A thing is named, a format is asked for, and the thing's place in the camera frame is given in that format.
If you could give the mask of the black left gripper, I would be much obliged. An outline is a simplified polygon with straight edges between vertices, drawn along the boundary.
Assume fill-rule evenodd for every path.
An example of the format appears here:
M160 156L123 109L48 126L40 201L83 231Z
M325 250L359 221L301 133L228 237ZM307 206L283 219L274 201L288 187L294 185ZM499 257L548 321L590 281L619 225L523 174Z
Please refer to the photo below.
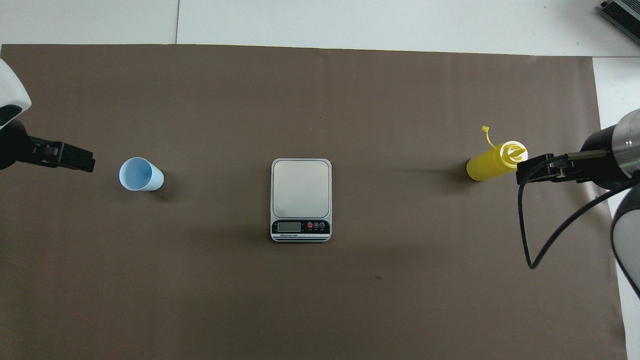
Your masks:
M0 133L0 168L16 162L42 167L64 167L70 170L93 173L96 165L94 153L77 146L30 136L22 121L12 120Z

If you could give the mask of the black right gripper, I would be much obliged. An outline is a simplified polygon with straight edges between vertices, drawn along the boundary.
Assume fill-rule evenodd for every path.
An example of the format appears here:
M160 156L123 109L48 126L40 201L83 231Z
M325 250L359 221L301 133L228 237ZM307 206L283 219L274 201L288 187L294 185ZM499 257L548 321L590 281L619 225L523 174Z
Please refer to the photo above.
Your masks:
M640 134L636 126L609 126L599 130L583 142L578 152L567 153L567 160L554 166L553 153L528 158L516 165L516 184L548 182L592 182L611 190L630 180L640 169Z

